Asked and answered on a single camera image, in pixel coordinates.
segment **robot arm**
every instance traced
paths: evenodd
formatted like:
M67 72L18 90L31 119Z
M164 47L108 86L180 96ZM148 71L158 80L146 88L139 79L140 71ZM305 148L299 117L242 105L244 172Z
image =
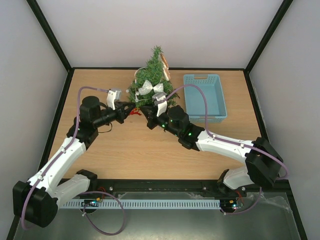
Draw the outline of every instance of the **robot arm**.
M209 136L203 127L189 121L189 116L180 106L167 109L163 93L153 96L155 106L143 106L141 111L147 119L150 129L160 126L165 131L178 137L178 142L187 149L208 151L235 159L244 166L237 169L226 169L217 184L221 192L226 193L239 187L257 184L263 188L272 188L281 166L271 158L244 147L250 146L263 150L283 163L282 158L270 143L258 137L255 141L233 139L215 133Z
M58 184L71 165L96 139L99 127L109 125L112 121L122 124L135 108L134 103L115 101L120 95L121 90L110 89L107 96L108 106L95 96L88 96L82 100L78 131L72 144L66 149L75 133L76 118L63 144L46 165L27 182L19 181L13 187L13 211L16 216L21 217L27 194L39 180L27 204L25 219L40 227L46 227L51 223L58 209L67 201L87 190L97 189L98 176L87 170L80 170L68 181Z

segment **white ribbon bow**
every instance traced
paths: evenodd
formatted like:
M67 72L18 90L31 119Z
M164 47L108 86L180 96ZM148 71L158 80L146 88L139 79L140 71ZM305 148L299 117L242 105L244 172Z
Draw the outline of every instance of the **white ribbon bow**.
M153 89L154 93L162 93L164 91L164 84L158 83L155 86L152 86L151 82L149 80L145 80L144 84L141 88L138 89L140 95L146 95L151 92Z

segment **red decoration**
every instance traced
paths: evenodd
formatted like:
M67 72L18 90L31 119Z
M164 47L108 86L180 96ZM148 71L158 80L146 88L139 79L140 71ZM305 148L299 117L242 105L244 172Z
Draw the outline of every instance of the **red decoration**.
M130 112L129 115L135 115L135 114L137 114L137 115L141 116L141 113L140 113L139 111L140 111L139 109L134 108L134 109Z

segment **cable clip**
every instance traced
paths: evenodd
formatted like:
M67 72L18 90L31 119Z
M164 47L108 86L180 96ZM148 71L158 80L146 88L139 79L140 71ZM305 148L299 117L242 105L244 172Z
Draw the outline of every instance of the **cable clip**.
M38 178L40 181L43 181L43 180L44 180L44 177L43 177L42 175L39 175L37 178Z

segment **black joint housing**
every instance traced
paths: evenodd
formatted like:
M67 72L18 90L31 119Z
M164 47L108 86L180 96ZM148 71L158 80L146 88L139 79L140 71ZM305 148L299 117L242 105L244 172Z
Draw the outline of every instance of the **black joint housing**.
M80 106L80 121L91 123L101 115L100 100L96 96L87 96Z
M282 163L284 162L266 139L258 137L252 143L254 147L269 153ZM248 169L250 179L260 187L267 189L271 189L274 186L281 168L277 162L255 150L247 153L245 165Z
M179 105L169 108L167 114L169 125L173 128L185 130L190 124L189 115Z
M123 124L131 111L136 107L136 104L132 102L116 101L114 102L114 106L116 112L115 120L118 123Z
M67 132L66 136L68 138L72 137L76 130L76 118L74 118L74 124ZM75 136L76 139L79 139L80 143L85 144L85 148L88 150L90 145L98 136L98 129L94 128L92 125L88 125L82 122L79 122L78 132Z
M26 197L31 189L27 182L18 181L12 190L13 213L21 217ZM57 198L52 198L45 188L35 188L27 204L25 220L42 228L48 226L55 218L58 205Z
M97 174L95 174L91 171L88 171L88 170L84 170L84 169L77 171L76 174L83 175L90 180L88 191L95 191L98 188L98 175Z

